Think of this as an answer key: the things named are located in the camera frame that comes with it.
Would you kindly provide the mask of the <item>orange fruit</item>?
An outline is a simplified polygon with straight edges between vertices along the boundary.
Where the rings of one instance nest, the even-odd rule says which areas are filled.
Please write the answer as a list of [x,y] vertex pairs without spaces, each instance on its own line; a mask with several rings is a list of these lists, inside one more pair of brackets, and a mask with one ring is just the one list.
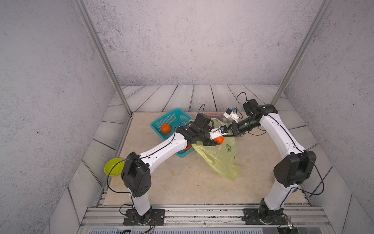
[[224,142],[224,137],[223,136],[217,137],[213,141],[221,145]]
[[161,126],[160,130],[161,130],[161,133],[167,135],[171,132],[171,127],[169,124],[166,123]]
[[188,150],[190,150],[192,148],[192,145],[190,145],[189,147],[185,148],[184,151],[187,152]]

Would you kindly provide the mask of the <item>yellow-green plastic bag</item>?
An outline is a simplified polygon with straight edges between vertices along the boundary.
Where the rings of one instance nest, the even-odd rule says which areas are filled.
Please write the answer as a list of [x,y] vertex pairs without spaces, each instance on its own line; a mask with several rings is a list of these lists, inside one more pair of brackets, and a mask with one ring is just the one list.
[[240,176],[241,168],[235,163],[237,145],[234,137],[224,137],[220,145],[204,146],[197,142],[192,147],[221,177],[235,181]]

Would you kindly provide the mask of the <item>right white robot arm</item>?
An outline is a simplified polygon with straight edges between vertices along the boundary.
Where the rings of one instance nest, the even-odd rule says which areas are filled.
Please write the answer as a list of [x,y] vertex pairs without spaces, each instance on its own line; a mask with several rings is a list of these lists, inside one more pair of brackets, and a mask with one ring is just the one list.
[[309,179],[316,161],[315,153],[307,151],[283,125],[278,111],[272,104],[259,105],[255,99],[243,104],[247,118],[233,122],[229,127],[232,136],[243,135],[261,126],[276,144],[281,161],[274,167],[274,184],[269,194],[261,200],[258,218],[261,223],[277,224],[281,220],[287,197]]

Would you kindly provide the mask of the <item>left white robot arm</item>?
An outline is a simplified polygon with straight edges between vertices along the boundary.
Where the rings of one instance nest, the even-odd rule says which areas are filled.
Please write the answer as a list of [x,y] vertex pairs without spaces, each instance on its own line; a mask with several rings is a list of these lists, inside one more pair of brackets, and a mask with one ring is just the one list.
[[151,174],[174,154],[201,142],[208,146],[216,144],[216,138],[224,135],[225,127],[214,128],[213,120],[197,114],[194,121],[177,127],[175,132],[154,148],[136,154],[130,153],[124,163],[121,178],[130,193],[134,213],[146,217],[151,213],[148,191],[152,185]]

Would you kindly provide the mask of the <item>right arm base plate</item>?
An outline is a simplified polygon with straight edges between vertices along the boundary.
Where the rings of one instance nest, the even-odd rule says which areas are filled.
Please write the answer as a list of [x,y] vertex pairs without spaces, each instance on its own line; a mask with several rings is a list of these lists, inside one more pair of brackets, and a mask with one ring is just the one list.
[[242,221],[246,225],[285,225],[286,221],[282,215],[281,210],[277,211],[262,211],[260,208],[243,209]]

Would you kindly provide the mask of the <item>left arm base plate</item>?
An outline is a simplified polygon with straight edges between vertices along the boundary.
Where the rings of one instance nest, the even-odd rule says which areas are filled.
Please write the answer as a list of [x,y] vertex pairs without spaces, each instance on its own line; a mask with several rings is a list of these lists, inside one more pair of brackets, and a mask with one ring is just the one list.
[[136,209],[128,209],[124,215],[124,226],[155,225],[163,226],[165,221],[165,209],[151,208],[144,215],[140,215]]

